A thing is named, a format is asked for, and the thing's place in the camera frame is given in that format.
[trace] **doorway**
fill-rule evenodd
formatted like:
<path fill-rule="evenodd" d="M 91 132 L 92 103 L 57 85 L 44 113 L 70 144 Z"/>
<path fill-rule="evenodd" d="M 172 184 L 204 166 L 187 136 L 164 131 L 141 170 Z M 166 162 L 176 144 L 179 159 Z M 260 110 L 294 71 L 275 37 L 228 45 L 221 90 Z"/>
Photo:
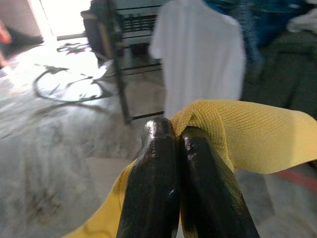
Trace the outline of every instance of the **doorway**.
<path fill-rule="evenodd" d="M 81 11 L 88 10 L 91 0 L 39 0 L 51 31 L 58 40 L 83 37 L 85 28 Z"/>

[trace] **red stripe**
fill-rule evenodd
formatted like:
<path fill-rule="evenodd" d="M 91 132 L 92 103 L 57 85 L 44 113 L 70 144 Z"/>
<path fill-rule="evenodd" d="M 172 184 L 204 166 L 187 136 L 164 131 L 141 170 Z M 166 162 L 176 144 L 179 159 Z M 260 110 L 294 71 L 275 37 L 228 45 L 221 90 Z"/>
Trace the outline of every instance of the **red stripe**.
<path fill-rule="evenodd" d="M 276 173 L 281 178 L 297 183 L 309 190 L 317 192 L 317 179 L 314 177 L 305 176 L 291 170 L 284 170 Z"/>

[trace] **wall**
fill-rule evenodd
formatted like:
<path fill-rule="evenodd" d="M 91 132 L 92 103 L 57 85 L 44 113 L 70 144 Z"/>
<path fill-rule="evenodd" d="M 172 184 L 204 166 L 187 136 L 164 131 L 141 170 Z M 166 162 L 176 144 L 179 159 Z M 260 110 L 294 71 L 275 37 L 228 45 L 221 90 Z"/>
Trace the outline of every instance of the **wall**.
<path fill-rule="evenodd" d="M 22 35 L 42 35 L 28 0 L 0 0 L 0 18 L 8 28 Z"/>

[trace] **person's hand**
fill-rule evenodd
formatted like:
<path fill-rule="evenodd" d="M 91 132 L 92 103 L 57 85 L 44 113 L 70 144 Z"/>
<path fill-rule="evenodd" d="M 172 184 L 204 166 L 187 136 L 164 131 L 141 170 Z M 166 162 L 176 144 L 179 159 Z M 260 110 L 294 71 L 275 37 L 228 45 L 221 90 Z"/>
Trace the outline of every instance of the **person's hand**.
<path fill-rule="evenodd" d="M 3 42 L 5 44 L 10 44 L 12 42 L 11 36 L 6 30 L 6 27 L 0 20 L 0 42 Z"/>

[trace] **hanging garment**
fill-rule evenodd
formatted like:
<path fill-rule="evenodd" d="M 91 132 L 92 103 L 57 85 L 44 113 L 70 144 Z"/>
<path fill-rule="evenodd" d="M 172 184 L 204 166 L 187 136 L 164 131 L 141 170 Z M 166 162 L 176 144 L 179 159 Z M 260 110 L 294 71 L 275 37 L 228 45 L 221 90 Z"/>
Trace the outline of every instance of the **hanging garment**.
<path fill-rule="evenodd" d="M 162 59 L 165 117 L 197 99 L 240 99 L 245 67 L 240 25 L 202 0 L 169 1 L 160 9 L 150 53 Z"/>
<path fill-rule="evenodd" d="M 249 0 L 235 1 L 228 14 L 241 25 L 244 49 L 247 56 L 247 69 L 252 69 L 262 63 L 263 59 L 258 49 L 258 37 L 255 29 L 255 21 L 249 7 Z"/>

